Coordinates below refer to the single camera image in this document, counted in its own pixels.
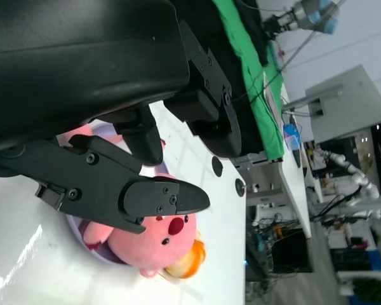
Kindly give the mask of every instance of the green cloth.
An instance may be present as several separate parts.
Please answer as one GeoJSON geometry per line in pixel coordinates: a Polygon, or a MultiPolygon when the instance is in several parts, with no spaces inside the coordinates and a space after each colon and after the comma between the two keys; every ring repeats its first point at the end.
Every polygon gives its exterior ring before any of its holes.
{"type": "MultiPolygon", "coordinates": [[[[257,51],[251,42],[250,35],[244,28],[238,10],[233,0],[212,0],[220,12],[227,37],[233,47],[234,53],[240,58],[243,69],[244,84],[248,90],[248,98],[251,102],[251,109],[257,122],[262,143],[268,159],[278,159],[284,155],[282,131],[268,108],[264,97],[259,95],[264,88],[265,71],[267,79],[270,81],[276,74],[276,65],[269,50],[269,64],[263,68],[258,59],[257,51]]],[[[281,86],[282,75],[270,84],[272,95],[281,113],[281,86]]]]}

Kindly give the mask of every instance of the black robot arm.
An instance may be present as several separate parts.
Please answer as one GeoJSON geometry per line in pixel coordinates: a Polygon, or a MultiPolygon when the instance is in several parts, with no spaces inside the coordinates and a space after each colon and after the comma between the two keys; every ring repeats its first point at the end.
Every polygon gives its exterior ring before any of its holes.
{"type": "Polygon", "coordinates": [[[139,175],[163,160],[149,104],[164,100],[213,154],[235,157],[231,94],[169,1],[0,1],[0,177],[36,180],[36,196],[61,212],[141,233],[146,216],[208,208],[196,186],[139,175]],[[95,118],[133,155],[98,137],[58,145],[56,135],[95,118]]]}

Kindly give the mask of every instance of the pink plush toy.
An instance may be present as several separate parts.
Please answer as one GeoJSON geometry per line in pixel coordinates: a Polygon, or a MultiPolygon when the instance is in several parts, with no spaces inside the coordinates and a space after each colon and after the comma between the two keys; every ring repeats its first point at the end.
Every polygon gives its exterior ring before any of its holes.
{"type": "Polygon", "coordinates": [[[134,234],[90,222],[83,240],[90,249],[96,249],[107,240],[114,254],[125,263],[138,267],[147,278],[181,259],[194,244],[194,214],[146,217],[142,225],[145,231],[134,234]]]}

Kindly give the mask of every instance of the plush toy nose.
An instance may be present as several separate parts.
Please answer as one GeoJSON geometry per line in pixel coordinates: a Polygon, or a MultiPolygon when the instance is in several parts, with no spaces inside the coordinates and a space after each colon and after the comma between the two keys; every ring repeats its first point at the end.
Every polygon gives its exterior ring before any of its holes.
{"type": "Polygon", "coordinates": [[[176,217],[172,219],[170,223],[170,227],[168,228],[168,233],[170,235],[176,235],[181,232],[184,227],[184,220],[182,218],[176,217]]]}

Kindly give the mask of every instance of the computer monitor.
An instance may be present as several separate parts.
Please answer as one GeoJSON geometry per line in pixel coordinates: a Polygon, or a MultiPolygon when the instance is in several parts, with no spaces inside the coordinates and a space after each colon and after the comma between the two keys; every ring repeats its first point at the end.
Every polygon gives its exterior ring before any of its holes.
{"type": "Polygon", "coordinates": [[[306,97],[284,109],[304,104],[316,143],[381,123],[381,94],[362,65],[307,89],[306,97]]]}

